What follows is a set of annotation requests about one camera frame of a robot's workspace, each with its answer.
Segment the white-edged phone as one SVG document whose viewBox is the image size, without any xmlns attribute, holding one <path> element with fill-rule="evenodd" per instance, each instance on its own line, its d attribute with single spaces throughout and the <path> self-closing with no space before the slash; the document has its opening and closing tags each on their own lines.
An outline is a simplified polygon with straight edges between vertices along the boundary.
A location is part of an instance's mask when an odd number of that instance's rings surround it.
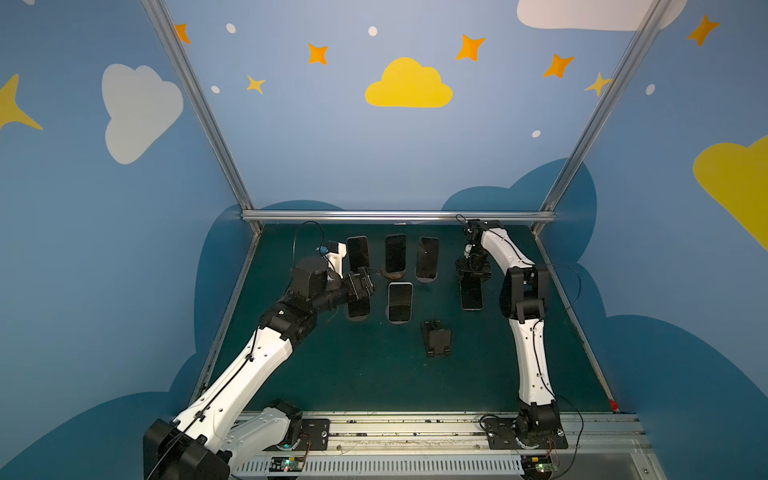
<svg viewBox="0 0 768 480">
<path fill-rule="evenodd" d="M 412 319 L 413 284 L 391 282 L 388 285 L 386 316 L 389 320 Z"/>
</svg>

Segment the black folding phone stand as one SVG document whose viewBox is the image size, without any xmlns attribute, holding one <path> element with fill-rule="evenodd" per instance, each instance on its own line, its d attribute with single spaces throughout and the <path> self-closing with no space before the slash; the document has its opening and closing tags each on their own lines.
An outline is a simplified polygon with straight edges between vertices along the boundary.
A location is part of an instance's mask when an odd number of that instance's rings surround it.
<svg viewBox="0 0 768 480">
<path fill-rule="evenodd" d="M 421 332 L 426 354 L 429 358 L 450 356 L 452 353 L 453 332 L 440 320 L 427 320 L 421 325 Z"/>
</svg>

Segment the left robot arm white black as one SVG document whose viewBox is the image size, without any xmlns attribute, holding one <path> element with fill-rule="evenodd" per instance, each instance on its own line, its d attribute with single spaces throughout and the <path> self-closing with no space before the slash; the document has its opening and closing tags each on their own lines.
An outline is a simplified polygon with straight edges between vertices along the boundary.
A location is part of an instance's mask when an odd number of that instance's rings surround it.
<svg viewBox="0 0 768 480">
<path fill-rule="evenodd" d="M 299 441 L 303 414 L 277 401 L 242 424 L 236 421 L 257 391 L 306 339 L 319 314 L 370 297 L 371 271 L 340 275 L 339 256 L 305 257 L 284 294 L 260 317 L 227 369 L 172 421 L 156 420 L 143 437 L 147 479 L 229 479 L 270 447 Z"/>
</svg>

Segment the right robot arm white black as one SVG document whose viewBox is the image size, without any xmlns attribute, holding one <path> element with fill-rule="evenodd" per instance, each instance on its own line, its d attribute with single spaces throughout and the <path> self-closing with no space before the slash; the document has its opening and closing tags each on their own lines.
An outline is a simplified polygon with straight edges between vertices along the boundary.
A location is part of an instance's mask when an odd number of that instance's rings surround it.
<svg viewBox="0 0 768 480">
<path fill-rule="evenodd" d="M 544 320 L 551 281 L 548 268 L 529 259 L 500 222 L 461 215 L 457 219 L 467 239 L 456 261 L 461 308 L 483 308 L 482 284 L 491 277 L 491 261 L 504 274 L 499 309 L 513 334 L 519 372 L 516 439 L 524 448 L 537 448 L 544 441 L 565 447 L 567 440 L 545 353 Z"/>
</svg>

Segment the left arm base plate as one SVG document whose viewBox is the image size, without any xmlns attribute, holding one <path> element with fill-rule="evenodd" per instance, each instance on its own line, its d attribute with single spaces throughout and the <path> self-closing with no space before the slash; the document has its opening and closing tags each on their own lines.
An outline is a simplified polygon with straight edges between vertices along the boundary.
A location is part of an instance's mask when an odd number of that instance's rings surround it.
<svg viewBox="0 0 768 480">
<path fill-rule="evenodd" d="M 326 451 L 330 438 L 330 420 L 327 418 L 303 419 L 301 427 L 289 431 L 285 441 L 266 448 L 266 451 L 299 452 Z"/>
</svg>

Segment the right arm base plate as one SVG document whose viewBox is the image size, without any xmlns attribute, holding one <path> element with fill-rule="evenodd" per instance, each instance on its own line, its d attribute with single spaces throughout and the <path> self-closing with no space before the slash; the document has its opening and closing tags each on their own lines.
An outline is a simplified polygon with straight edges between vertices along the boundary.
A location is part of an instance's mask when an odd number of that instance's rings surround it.
<svg viewBox="0 0 768 480">
<path fill-rule="evenodd" d="M 483 415 L 479 421 L 491 450 L 567 449 L 569 444 L 561 428 L 554 431 L 527 431 L 515 417 Z"/>
</svg>

